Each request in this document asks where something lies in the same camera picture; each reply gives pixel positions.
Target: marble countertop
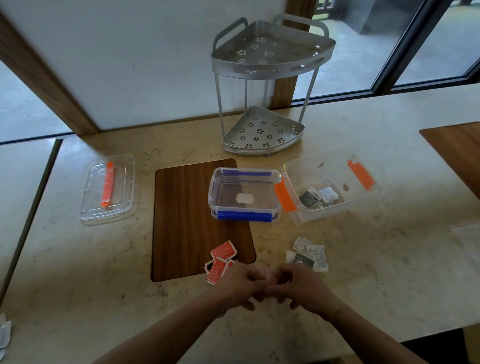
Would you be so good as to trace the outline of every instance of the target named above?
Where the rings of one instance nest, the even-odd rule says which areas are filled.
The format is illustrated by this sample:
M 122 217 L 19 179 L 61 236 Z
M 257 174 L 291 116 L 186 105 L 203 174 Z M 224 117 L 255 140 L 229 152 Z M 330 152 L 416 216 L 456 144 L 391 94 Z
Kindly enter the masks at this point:
M 54 144 L 54 139 L 46 139 L 0 146 L 0 287 L 5 284 Z
M 14 327 L 6 363 L 92 362 L 209 289 L 205 275 L 150 280 L 156 170 L 223 158 L 280 169 L 343 147 L 371 171 L 377 198 L 300 226 L 286 213 L 276 223 L 251 222 L 257 262 L 284 262 L 303 234 L 325 245 L 330 272 L 322 276 L 332 290 L 397 340 L 480 322 L 480 267 L 451 232 L 478 219 L 480 202 L 419 134 L 476 121 L 479 91 L 471 85 L 309 106 L 303 140 L 270 157 L 224 151 L 218 119 L 66 139 L 1 308 Z M 300 109 L 282 113 L 297 119 Z M 123 153 L 136 160 L 132 213 L 83 225 L 85 166 Z M 216 320 L 182 362 L 307 363 L 350 352 L 330 324 L 267 300 L 254 313 L 236 308 Z

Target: orange handle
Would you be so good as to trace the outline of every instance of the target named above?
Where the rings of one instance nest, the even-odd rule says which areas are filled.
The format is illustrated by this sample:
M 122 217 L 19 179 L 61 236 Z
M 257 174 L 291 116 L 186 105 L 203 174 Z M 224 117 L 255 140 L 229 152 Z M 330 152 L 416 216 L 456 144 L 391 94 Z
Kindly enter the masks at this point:
M 105 184 L 103 185 L 102 207 L 110 206 L 113 190 L 113 162 L 107 163 L 107 172 L 105 173 Z
M 297 207 L 293 204 L 292 198 L 290 197 L 287 188 L 285 187 L 285 179 L 282 178 L 282 182 L 275 184 L 275 193 L 278 200 L 282 204 L 282 207 L 287 212 L 292 212 L 297 209 Z
M 372 176 L 367 172 L 367 170 L 360 163 L 353 163 L 351 160 L 348 161 L 347 165 L 357 176 L 363 188 L 366 191 L 371 191 L 372 187 L 375 186 L 375 181 L 373 180 Z

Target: wood grain panel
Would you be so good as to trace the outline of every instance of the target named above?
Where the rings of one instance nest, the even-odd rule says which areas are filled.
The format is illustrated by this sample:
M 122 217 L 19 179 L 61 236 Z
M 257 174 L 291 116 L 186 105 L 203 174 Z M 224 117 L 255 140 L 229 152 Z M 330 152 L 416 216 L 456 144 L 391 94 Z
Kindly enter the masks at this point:
M 166 168 L 155 174 L 152 280 L 205 273 L 210 251 L 231 240 L 238 260 L 256 259 L 248 221 L 220 221 L 211 215 L 208 189 L 216 168 L 235 168 L 234 159 Z
M 0 13 L 0 60 L 77 135 L 100 130 L 85 111 Z
M 317 5 L 318 0 L 288 0 L 285 13 L 312 19 Z M 310 29 L 308 25 L 295 23 L 288 20 L 285 20 L 283 25 L 306 32 L 308 32 Z M 295 92 L 296 85 L 297 76 L 280 78 L 276 80 L 270 109 L 286 109 L 292 106 L 293 93 Z
M 420 134 L 480 199 L 480 122 L 424 129 Z

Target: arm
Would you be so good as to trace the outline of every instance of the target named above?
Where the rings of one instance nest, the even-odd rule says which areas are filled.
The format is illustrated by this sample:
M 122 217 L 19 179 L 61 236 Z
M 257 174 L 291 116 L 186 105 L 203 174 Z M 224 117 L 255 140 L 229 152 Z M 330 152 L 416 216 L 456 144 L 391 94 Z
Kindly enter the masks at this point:
M 426 364 L 337 298 L 311 268 L 282 264 L 272 274 L 272 284 L 265 289 L 266 297 L 276 297 L 279 303 L 289 298 L 290 308 L 300 305 L 320 315 L 338 330 L 365 364 Z
M 116 347 L 95 364 L 178 362 L 201 334 L 230 308 L 253 311 L 248 299 L 263 300 L 266 277 L 254 266 L 235 263 L 218 284 L 200 297 Z

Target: white wall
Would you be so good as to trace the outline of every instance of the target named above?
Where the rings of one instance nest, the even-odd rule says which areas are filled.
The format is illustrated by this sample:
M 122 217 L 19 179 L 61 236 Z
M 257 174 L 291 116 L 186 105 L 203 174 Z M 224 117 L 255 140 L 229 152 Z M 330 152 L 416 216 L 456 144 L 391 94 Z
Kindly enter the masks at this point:
M 0 0 L 0 10 L 101 129 L 218 113 L 210 60 L 215 35 L 240 17 L 271 21 L 285 5 L 286 0 Z M 264 83 L 249 83 L 249 104 L 260 104 Z M 224 111 L 242 107 L 243 85 L 220 77 Z

